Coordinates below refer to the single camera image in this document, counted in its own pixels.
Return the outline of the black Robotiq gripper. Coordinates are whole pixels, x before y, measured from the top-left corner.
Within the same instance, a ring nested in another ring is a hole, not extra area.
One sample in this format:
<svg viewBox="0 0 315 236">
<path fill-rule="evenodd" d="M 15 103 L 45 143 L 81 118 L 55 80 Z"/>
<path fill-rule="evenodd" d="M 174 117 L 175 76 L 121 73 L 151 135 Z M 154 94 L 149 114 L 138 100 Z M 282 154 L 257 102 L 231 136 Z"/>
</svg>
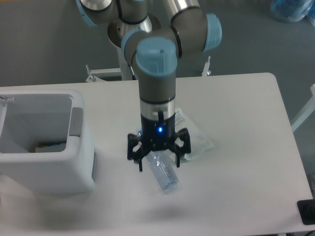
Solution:
<svg viewBox="0 0 315 236">
<path fill-rule="evenodd" d="M 138 164 L 143 171 L 142 159 L 152 151 L 169 149 L 176 155 L 176 167 L 180 167 L 181 159 L 191 153 L 190 134 L 187 128 L 175 132 L 175 114 L 162 123 L 147 119 L 141 115 L 142 136 L 129 133 L 127 135 L 127 159 Z"/>
</svg>

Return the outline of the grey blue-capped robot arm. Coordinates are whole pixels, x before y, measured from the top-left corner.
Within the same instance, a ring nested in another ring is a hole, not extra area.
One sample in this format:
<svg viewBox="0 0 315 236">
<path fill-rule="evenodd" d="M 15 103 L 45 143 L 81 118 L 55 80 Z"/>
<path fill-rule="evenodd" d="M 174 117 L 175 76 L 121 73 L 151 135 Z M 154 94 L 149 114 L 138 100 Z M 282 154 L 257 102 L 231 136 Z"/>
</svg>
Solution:
<svg viewBox="0 0 315 236">
<path fill-rule="evenodd" d="M 131 25 L 121 51 L 139 84 L 142 135 L 128 134 L 127 158 L 142 165 L 151 151 L 170 150 L 180 164 L 191 152 L 187 129 L 175 129 L 176 68 L 178 59 L 219 46 L 222 28 L 215 14 L 205 14 L 196 0 L 166 0 L 170 26 L 146 32 L 145 0 L 79 0 L 78 9 L 90 25 L 120 20 Z"/>
</svg>

